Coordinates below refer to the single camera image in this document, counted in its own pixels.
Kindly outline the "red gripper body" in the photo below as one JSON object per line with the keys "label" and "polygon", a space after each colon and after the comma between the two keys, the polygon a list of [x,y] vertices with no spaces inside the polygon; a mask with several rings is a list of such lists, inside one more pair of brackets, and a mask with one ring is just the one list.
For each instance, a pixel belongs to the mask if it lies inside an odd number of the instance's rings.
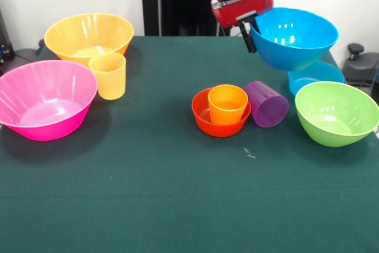
{"label": "red gripper body", "polygon": [[273,0],[211,0],[211,9],[223,28],[236,26],[239,20],[251,15],[261,15],[273,8]]}

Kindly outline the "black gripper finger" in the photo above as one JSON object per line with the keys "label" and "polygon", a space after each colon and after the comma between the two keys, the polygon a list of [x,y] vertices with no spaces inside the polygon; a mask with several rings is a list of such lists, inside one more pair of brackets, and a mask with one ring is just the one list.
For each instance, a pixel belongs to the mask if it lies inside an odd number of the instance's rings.
{"label": "black gripper finger", "polygon": [[248,52],[255,53],[256,52],[255,44],[253,42],[250,32],[247,31],[245,27],[245,23],[243,21],[239,21],[239,28],[240,28],[241,35],[245,41],[245,45],[247,47]]}

